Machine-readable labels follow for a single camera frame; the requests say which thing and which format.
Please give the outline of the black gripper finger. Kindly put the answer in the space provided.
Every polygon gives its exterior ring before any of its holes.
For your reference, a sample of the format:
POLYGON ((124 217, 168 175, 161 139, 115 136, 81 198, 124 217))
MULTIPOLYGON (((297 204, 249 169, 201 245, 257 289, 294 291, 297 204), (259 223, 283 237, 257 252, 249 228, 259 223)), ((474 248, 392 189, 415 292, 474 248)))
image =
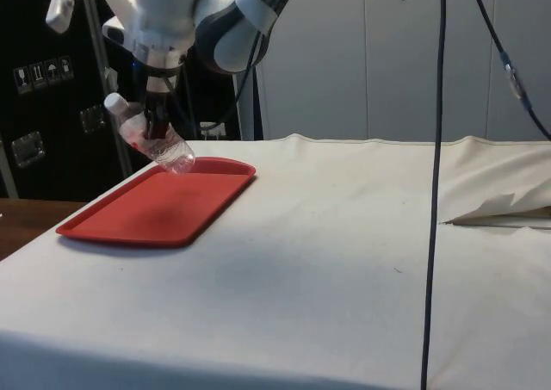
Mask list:
POLYGON ((170 123, 166 97, 166 94, 145 93, 143 109, 146 119, 145 137, 148 140, 165 138, 170 123))

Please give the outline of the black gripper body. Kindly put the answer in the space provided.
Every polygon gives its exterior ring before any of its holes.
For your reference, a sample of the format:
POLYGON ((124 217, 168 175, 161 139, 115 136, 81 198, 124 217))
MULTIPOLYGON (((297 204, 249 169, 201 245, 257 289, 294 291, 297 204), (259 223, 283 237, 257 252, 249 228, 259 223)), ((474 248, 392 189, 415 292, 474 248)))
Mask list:
POLYGON ((148 65, 141 59, 136 59, 136 95, 168 94, 176 88, 183 56, 169 59, 167 66, 148 65))

